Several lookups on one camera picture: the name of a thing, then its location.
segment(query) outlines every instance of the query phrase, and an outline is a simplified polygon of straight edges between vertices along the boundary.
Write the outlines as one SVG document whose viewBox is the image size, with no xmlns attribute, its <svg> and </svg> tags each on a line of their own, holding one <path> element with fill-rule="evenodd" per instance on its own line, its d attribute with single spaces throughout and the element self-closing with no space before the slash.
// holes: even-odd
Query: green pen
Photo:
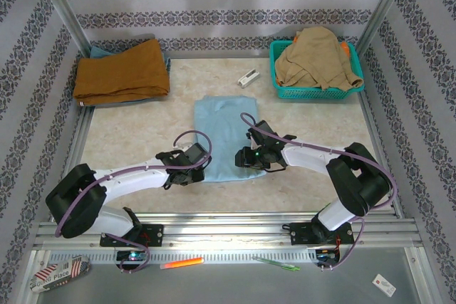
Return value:
<svg viewBox="0 0 456 304">
<path fill-rule="evenodd" d="M 260 258 L 259 256 L 252 256 L 253 260 L 259 261 L 261 263 L 268 263 L 269 265 L 275 265 L 278 267 L 282 267 L 284 270 L 287 271 L 299 271 L 301 268 L 299 266 L 290 265 L 289 263 L 281 263 L 279 261 L 269 260 L 265 258 Z"/>
</svg>

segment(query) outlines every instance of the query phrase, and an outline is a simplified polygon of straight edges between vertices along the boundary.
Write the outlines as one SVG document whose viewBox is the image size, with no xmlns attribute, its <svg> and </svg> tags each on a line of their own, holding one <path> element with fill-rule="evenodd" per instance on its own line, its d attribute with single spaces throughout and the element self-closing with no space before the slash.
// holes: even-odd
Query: beige work surface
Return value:
<svg viewBox="0 0 456 304">
<path fill-rule="evenodd" d="M 252 68 L 261 73 L 260 79 L 241 89 L 237 80 Z M 271 83 L 268 58 L 172 60 L 170 80 L 170 94 L 163 100 L 96 108 L 81 162 L 92 169 L 110 169 L 172 150 L 174 138 L 193 128 L 194 101 L 205 95 L 256 98 L 259 119 L 266 120 L 281 136 L 296 135 L 307 142 L 333 147 L 360 142 L 373 153 L 356 94 L 345 100 L 317 103 L 279 99 Z M 192 139 L 188 135 L 182 142 Z M 284 172 L 241 182 L 146 189 L 109 205 L 128 206 L 134 212 L 167 213 L 318 211 L 334 198 L 336 192 L 328 177 L 289 167 Z"/>
</svg>

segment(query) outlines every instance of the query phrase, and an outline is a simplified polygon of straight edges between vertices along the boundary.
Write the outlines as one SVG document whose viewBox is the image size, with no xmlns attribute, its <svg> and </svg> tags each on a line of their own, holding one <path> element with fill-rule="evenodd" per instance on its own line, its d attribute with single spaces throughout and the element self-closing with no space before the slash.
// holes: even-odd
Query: brown towel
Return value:
<svg viewBox="0 0 456 304">
<path fill-rule="evenodd" d="M 329 87 L 347 91 L 361 87 L 363 79 L 351 64 L 337 37 L 323 26 L 305 28 L 297 42 L 276 60 L 276 76 L 284 87 Z"/>
<path fill-rule="evenodd" d="M 73 97 L 81 105 L 121 103 L 170 91 L 160 44 L 151 39 L 118 55 L 82 58 Z"/>
</svg>

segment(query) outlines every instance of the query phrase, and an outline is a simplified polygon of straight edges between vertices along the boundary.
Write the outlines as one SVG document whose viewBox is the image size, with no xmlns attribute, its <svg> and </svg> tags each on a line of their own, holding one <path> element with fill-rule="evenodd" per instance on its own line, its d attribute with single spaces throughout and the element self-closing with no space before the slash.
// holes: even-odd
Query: damask pattern wall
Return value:
<svg viewBox="0 0 456 304">
<path fill-rule="evenodd" d="M 456 303 L 456 0 L 395 0 L 361 61 L 383 151 Z"/>
<path fill-rule="evenodd" d="M 0 0 L 0 42 L 0 303 L 7 303 L 73 139 L 78 48 L 50 0 Z"/>
<path fill-rule="evenodd" d="M 172 57 L 265 56 L 274 39 L 315 25 L 355 43 L 379 1 L 68 0 L 95 45 L 127 48 L 155 36 Z"/>
</svg>

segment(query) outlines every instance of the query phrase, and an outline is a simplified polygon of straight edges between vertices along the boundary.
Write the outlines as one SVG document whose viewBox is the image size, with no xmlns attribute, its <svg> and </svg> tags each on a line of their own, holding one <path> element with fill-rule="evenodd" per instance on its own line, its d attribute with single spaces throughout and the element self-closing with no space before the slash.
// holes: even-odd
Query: cable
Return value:
<svg viewBox="0 0 456 304">
<path fill-rule="evenodd" d="M 243 113 L 241 113 L 242 121 L 244 121 L 246 124 L 248 124 L 248 126 L 253 128 L 254 130 L 262 133 L 263 135 L 267 135 L 268 137 L 280 140 L 281 142 L 286 142 L 288 144 L 293 144 L 293 145 L 300 146 L 300 147 L 308 147 L 308 148 L 311 148 L 311 149 L 314 149 L 314 150 L 318 150 L 318 151 L 329 152 L 329 153 L 334 153 L 334 154 L 342 154 L 344 156 L 347 156 L 347 157 L 350 157 L 350 158 L 357 159 L 357 160 L 360 160 L 362 162 L 365 162 L 366 164 L 369 164 L 369 165 L 375 167 L 376 169 L 380 170 L 388 178 L 388 181 L 391 184 L 393 193 L 391 194 L 390 198 L 387 201 L 383 202 L 382 204 L 378 204 L 376 206 L 373 206 L 372 209 L 380 209 L 380 208 L 383 208 L 384 206 L 389 206 L 391 203 L 393 203 L 394 198 L 397 196 L 397 194 L 398 194 L 398 185 L 396 184 L 396 182 L 395 182 L 395 180 L 393 178 L 393 175 L 387 169 L 385 169 L 384 167 L 382 167 L 378 163 L 373 162 L 372 160 L 370 160 L 368 158 L 365 158 L 365 157 L 362 157 L 362 156 L 358 156 L 357 154 L 353 154 L 353 153 L 350 153 L 350 152 L 347 152 L 347 151 L 334 150 L 334 149 L 331 149 L 331 148 L 328 148 L 328 147 L 323 147 L 323 146 L 318 146 L 318 145 L 314 145 L 314 144 L 309 144 L 307 142 L 295 142 L 293 140 L 288 140 L 288 139 L 279 137 L 278 135 L 274 135 L 274 134 L 269 133 L 269 132 L 267 132 L 265 130 L 262 130 L 262 129 L 258 128 L 258 127 L 255 127 L 255 124 L 251 124 L 247 119 L 245 119 L 245 116 L 253 119 L 253 117 L 249 113 L 243 112 Z"/>
<path fill-rule="evenodd" d="M 74 201 L 70 204 L 69 208 L 67 209 L 67 211 L 65 212 L 65 214 L 62 216 L 60 222 L 58 223 L 57 225 L 57 229 L 56 229 L 56 232 L 54 234 L 54 236 L 56 238 L 60 237 L 62 235 L 62 227 L 63 225 L 66 223 L 66 221 L 68 220 L 68 217 L 71 215 L 71 212 L 75 209 L 75 207 L 78 205 L 78 203 L 81 201 L 81 199 L 88 193 L 88 191 L 90 189 L 92 189 L 95 185 L 97 184 L 100 184 L 100 183 L 103 183 L 104 181 L 107 181 L 109 179 L 112 179 L 112 178 L 115 178 L 117 176 L 120 176 L 121 174 L 127 174 L 127 173 L 130 173 L 130 172 L 136 172 L 136 171 L 148 171 L 149 169 L 173 169 L 173 170 L 187 170 L 187 169 L 194 169 L 196 167 L 199 167 L 201 165 L 203 165 L 205 162 L 207 162 L 209 160 L 209 158 L 211 157 L 211 154 L 212 154 L 212 142 L 211 142 L 211 139 L 203 132 L 200 132 L 198 130 L 188 130 L 188 131 L 185 131 L 183 133 L 181 133 L 180 135 L 177 136 L 177 138 L 174 140 L 174 142 L 172 143 L 172 146 L 175 147 L 176 146 L 176 143 L 177 141 L 183 137 L 184 135 L 187 135 L 189 133 L 196 133 L 198 135 L 202 135 L 208 142 L 208 145 L 209 145 L 209 151 L 207 152 L 206 154 L 206 157 L 204 157 L 203 159 L 201 159 L 198 163 L 195 163 L 195 164 L 192 164 L 192 165 L 188 165 L 188 166 L 172 166 L 172 165 L 146 165 L 146 166 L 141 166 L 141 167 L 128 167 L 127 169 L 123 169 L 123 170 L 119 170 L 119 171 L 116 171 L 116 172 L 113 172 L 112 174 L 107 174 L 106 176 L 104 177 L 101 177 L 100 179 L 97 179 L 95 180 L 94 182 L 90 183 L 88 186 L 85 187 L 85 189 L 74 199 Z M 131 270 L 131 271 L 128 271 L 128 273 L 134 273 L 134 272 L 138 272 L 140 271 L 141 269 L 143 269 L 147 263 L 149 262 L 150 260 L 150 252 L 149 252 L 149 248 L 147 248 L 146 246 L 143 246 L 139 243 L 135 243 L 135 242 L 132 242 L 132 241 L 129 241 L 129 240 L 126 240 L 126 239 L 123 239 L 119 236 L 116 236 L 116 235 L 112 235 L 112 234 L 106 234 L 107 236 L 111 237 L 112 239 L 115 239 L 115 240 L 118 240 L 120 242 L 123 242 L 123 243 L 128 243 L 132 246 L 136 246 L 138 248 L 141 248 L 141 249 L 144 249 L 144 251 L 146 252 L 147 254 L 147 258 L 146 260 L 144 261 L 144 263 L 142 263 L 141 265 L 139 265 L 137 268 L 135 268 L 134 270 Z M 125 270 L 122 268 L 122 265 L 123 265 L 123 261 L 120 263 L 120 270 L 122 272 L 124 272 Z"/>
<path fill-rule="evenodd" d="M 249 117 L 250 119 L 253 120 L 254 124 L 252 124 L 251 122 L 249 122 L 245 117 Z M 274 139 L 277 139 L 277 140 L 280 140 L 281 142 L 286 142 L 288 144 L 293 144 L 293 145 L 296 145 L 296 146 L 300 146 L 300 147 L 308 147 L 308 148 L 311 148 L 311 149 L 314 149 L 314 150 L 318 150 L 318 151 L 322 151 L 322 152 L 329 152 L 329 153 L 334 153 L 334 154 L 342 154 L 344 156 L 347 156 L 347 157 L 350 157 L 352 159 L 357 159 L 357 160 L 360 160 L 362 162 L 365 162 L 373 167 L 375 167 L 376 169 L 380 170 L 387 178 L 388 178 L 388 181 L 390 182 L 391 184 L 391 188 L 393 190 L 393 193 L 391 194 L 390 198 L 383 202 L 382 204 L 378 204 L 376 206 L 373 206 L 372 209 L 380 209 L 380 208 L 383 208 L 385 206 L 389 206 L 391 205 L 391 203 L 393 203 L 394 201 L 394 198 L 396 198 L 396 196 L 398 195 L 398 185 L 396 184 L 395 180 L 394 180 L 394 177 L 393 175 L 387 170 L 385 169 L 384 167 L 382 167 L 381 165 L 379 165 L 378 163 L 376 162 L 373 162 L 372 160 L 368 159 L 368 158 L 365 158 L 365 157 L 362 157 L 362 156 L 358 156 L 357 154 L 353 154 L 353 153 L 350 153 L 350 152 L 347 152 L 347 151 L 340 151 L 340 150 L 334 150 L 332 148 L 327 148 L 327 147 L 323 147 L 323 146 L 318 146 L 318 145 L 314 145 L 314 144 L 309 144 L 309 143 L 306 143 L 306 142 L 295 142 L 293 140 L 288 140 L 288 139 L 285 139 L 285 138 L 282 138 L 282 137 L 279 137 L 278 135 L 275 135 L 275 134 L 272 134 L 272 133 L 269 133 L 265 130 L 262 130 L 258 127 L 255 127 L 255 119 L 253 116 L 251 116 L 249 113 L 241 113 L 241 119 L 242 121 L 244 121 L 246 124 L 248 124 L 248 126 L 250 126 L 252 129 L 262 133 L 263 135 L 266 135 L 268 137 L 271 137 L 271 138 L 274 138 Z M 361 220 L 361 229 L 358 233 L 358 236 L 356 237 L 356 240 L 353 242 L 353 244 L 351 245 L 350 249 L 348 250 L 348 252 L 342 257 L 342 259 L 334 266 L 331 266 L 327 263 L 324 263 L 324 262 L 321 262 L 323 264 L 326 264 L 328 267 L 326 268 L 323 268 L 322 266 L 322 270 L 323 269 L 331 269 L 333 270 L 334 268 L 338 268 L 340 265 L 342 265 L 346 260 L 347 258 L 351 255 L 351 252 L 353 251 L 353 249 L 355 248 L 356 244 L 358 243 L 360 237 L 361 237 L 361 234 L 364 232 L 364 225 L 365 225 L 365 221 L 362 217 L 359 217 L 359 216 L 355 216 L 351 222 L 354 222 L 356 220 Z"/>
</svg>

